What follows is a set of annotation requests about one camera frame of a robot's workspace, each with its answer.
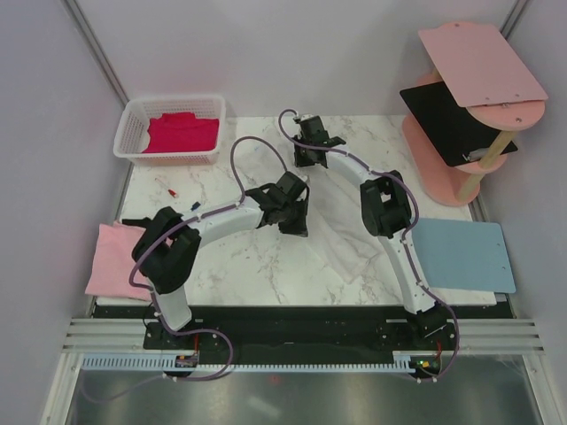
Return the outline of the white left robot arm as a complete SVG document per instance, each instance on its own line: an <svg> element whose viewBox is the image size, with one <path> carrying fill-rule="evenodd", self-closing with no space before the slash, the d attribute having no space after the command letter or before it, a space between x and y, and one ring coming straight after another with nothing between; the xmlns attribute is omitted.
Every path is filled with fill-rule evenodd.
<svg viewBox="0 0 567 425"><path fill-rule="evenodd" d="M266 226L276 226L284 235L306 237L309 195L307 182L286 172L277 182L249 189L214 209L182 215L164 207L145 222L132 258L135 271L147 281L165 325L163 336L171 345L187 347L195 335L184 284L198 250L224 237Z"/></svg>

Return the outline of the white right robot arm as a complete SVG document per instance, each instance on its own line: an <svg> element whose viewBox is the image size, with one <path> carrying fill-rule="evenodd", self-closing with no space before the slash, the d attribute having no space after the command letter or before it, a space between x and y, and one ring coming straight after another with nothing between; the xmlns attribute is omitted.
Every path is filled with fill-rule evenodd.
<svg viewBox="0 0 567 425"><path fill-rule="evenodd" d="M399 172L374 170L356 157L345 140L329 135L320 117L297 114L293 121L299 126L299 133L290 139L294 165L323 166L359 189L363 225L382 244L400 286L408 321L406 338L415 348L428 347L445 322L413 243L419 209L411 190Z"/></svg>

